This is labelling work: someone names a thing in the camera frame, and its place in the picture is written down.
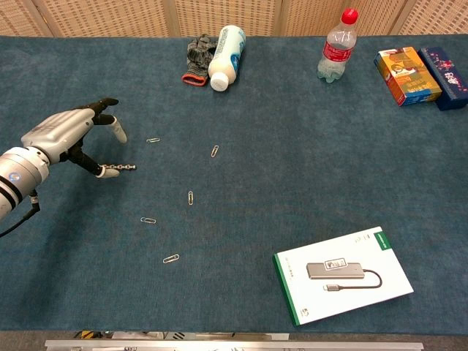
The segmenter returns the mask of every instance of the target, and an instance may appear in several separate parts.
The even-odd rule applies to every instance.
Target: yellow box
[[[374,63],[398,106],[433,101],[442,93],[418,53],[411,46],[379,51]]]

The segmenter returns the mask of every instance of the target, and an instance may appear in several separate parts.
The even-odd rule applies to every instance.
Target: cardboard box
[[[398,106],[433,101],[442,93],[412,47],[379,51],[374,63]]]
[[[274,255],[296,325],[413,292],[381,227]]]
[[[455,68],[447,53],[439,47],[422,48],[418,51],[429,72],[442,88],[436,100],[441,111],[462,108],[468,104],[468,85]]]

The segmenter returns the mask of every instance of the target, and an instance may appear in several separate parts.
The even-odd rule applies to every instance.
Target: white plastic bottle
[[[213,60],[208,66],[211,88],[224,91],[234,83],[245,44],[246,35],[239,27],[229,25],[221,30]]]
[[[356,45],[357,35],[354,24],[357,19],[358,11],[346,9],[341,16],[340,24],[328,33],[322,59],[317,67],[318,78],[325,78],[327,83],[332,83],[343,75],[352,49]]]

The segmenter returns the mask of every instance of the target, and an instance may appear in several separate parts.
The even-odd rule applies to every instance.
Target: blue box
[[[419,56],[429,72],[442,88],[442,95],[436,100],[441,111],[462,108],[468,104],[468,85],[458,73],[447,53],[440,47],[422,48]]]

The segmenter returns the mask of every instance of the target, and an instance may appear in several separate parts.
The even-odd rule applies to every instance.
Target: table
[[[83,150],[138,167],[52,166],[42,211],[0,240],[0,329],[468,334],[467,110],[398,107],[373,64],[440,45],[468,77],[467,40],[361,37],[328,85],[324,38],[249,37],[217,93],[181,82],[188,39],[0,37],[2,150],[111,96],[129,142],[97,127]],[[294,327],[273,254],[377,225],[415,292]]]

